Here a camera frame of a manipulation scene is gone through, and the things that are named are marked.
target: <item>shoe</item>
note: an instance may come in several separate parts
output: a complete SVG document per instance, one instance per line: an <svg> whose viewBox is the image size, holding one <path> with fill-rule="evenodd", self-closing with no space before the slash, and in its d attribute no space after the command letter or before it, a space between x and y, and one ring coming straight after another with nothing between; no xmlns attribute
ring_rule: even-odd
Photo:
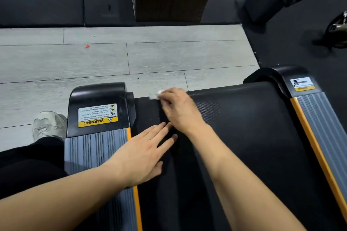
<svg viewBox="0 0 347 231"><path fill-rule="evenodd" d="M66 122L53 111L42 111L33 123L34 142L42 137L58 137L62 141L66 138Z"/></svg>

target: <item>forearm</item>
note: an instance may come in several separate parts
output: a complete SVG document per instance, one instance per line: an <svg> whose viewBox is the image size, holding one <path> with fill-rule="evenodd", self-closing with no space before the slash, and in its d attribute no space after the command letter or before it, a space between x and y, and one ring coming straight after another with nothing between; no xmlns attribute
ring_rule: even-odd
<svg viewBox="0 0 347 231"><path fill-rule="evenodd" d="M235 231L305 230L296 217L208 125L187 133L201 155Z"/></svg>
<svg viewBox="0 0 347 231"><path fill-rule="evenodd" d="M102 167L0 200L0 230L72 230L122 190Z"/></svg>

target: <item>floor plank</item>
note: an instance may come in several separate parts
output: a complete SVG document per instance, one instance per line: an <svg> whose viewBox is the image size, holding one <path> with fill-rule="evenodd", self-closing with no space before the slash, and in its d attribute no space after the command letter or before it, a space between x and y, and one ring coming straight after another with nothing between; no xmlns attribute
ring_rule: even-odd
<svg viewBox="0 0 347 231"><path fill-rule="evenodd" d="M65 44L247 40L241 25L81 27L64 33Z"/></svg>
<svg viewBox="0 0 347 231"><path fill-rule="evenodd" d="M106 82L125 82L135 97L146 97L174 86L187 90L183 71L0 84L0 128L31 124L41 111L67 116L74 88Z"/></svg>
<svg viewBox="0 0 347 231"><path fill-rule="evenodd" d="M0 83L129 74L126 44L0 47Z"/></svg>
<svg viewBox="0 0 347 231"><path fill-rule="evenodd" d="M0 46L63 44L63 28L0 29Z"/></svg>
<svg viewBox="0 0 347 231"><path fill-rule="evenodd" d="M33 143L32 124L0 128L0 152Z"/></svg>
<svg viewBox="0 0 347 231"><path fill-rule="evenodd" d="M128 44L130 73L256 65L247 40Z"/></svg>
<svg viewBox="0 0 347 231"><path fill-rule="evenodd" d="M259 68L255 66L196 69L184 71L190 91L242 84L243 80Z"/></svg>

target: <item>orange edge trim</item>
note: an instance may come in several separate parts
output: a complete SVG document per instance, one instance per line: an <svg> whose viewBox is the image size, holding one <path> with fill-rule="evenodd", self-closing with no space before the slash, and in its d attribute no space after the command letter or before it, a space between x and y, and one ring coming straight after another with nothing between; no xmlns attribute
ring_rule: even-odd
<svg viewBox="0 0 347 231"><path fill-rule="evenodd" d="M131 139L131 130L127 128L128 140ZM141 220L141 211L140 211L140 199L138 197L137 186L133 187L134 191L134 200L135 200L135 210L136 210L136 221L137 221L137 230L142 231L142 220Z"/></svg>
<svg viewBox="0 0 347 231"><path fill-rule="evenodd" d="M336 202L340 207L341 213L345 219L345 221L347 222L347 203L341 193L341 190L335 180L334 175L332 174L332 171L327 163L327 161L325 160L325 157L323 155L323 152L318 144L318 141L315 137L315 135L313 134L313 131L310 127L309 122L306 119L306 116L300 106L300 103L298 101L298 99L296 97L291 98L290 101L293 104L293 107L295 109L295 112L300 120L300 123L302 125L302 127L304 128L304 131L306 133L306 136L309 139L310 145L318 159L318 162L324 172L324 175L327 179L327 182L329 183L329 186L332 190L332 193L335 196Z"/></svg>

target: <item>warning label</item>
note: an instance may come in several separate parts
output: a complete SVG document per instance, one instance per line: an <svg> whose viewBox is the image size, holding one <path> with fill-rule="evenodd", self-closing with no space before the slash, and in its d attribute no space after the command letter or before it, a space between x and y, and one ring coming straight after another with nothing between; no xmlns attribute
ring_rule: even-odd
<svg viewBox="0 0 347 231"><path fill-rule="evenodd" d="M292 79L290 82L295 88L295 91L308 91L316 88L310 77Z"/></svg>
<svg viewBox="0 0 347 231"><path fill-rule="evenodd" d="M118 121L117 104L91 106L78 109L78 127Z"/></svg>

